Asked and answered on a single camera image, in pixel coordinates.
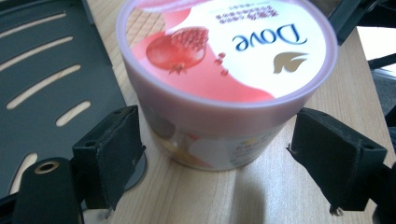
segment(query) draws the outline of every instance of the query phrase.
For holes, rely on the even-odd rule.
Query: pomegranate image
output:
[[[148,44],[148,60],[169,74],[187,73],[187,68],[204,59],[208,33],[205,27],[188,27],[158,37]]]

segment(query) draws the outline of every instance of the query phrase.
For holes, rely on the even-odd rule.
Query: table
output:
[[[115,37],[124,0],[88,2],[124,99],[127,105],[138,104]],[[340,47],[331,77],[306,106],[340,119],[387,148],[386,165],[396,161],[356,30]],[[141,112],[140,118],[148,170],[136,187],[125,192],[108,223],[372,223],[371,201],[365,212],[329,214],[330,205],[319,187],[285,149],[295,118],[257,160],[226,172],[193,170],[170,160],[153,144]],[[92,213],[85,215],[87,220],[94,218]]]

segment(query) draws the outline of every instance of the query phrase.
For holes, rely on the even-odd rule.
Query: floor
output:
[[[367,60],[396,52],[396,29],[358,27]],[[372,71],[384,115],[396,105],[396,64]]]

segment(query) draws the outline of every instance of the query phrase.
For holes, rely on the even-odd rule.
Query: container lid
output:
[[[279,0],[141,1],[136,7],[161,13],[165,26],[132,52],[149,74],[189,95],[231,103],[292,96],[308,83],[317,87],[330,73],[323,68],[335,63],[329,58],[336,54],[329,54],[334,34],[322,28],[330,25],[307,6]]]

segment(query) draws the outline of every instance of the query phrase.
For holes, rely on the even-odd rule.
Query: dove container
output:
[[[299,0],[127,1],[116,33],[152,139],[207,171],[258,158],[338,48],[327,19]]]

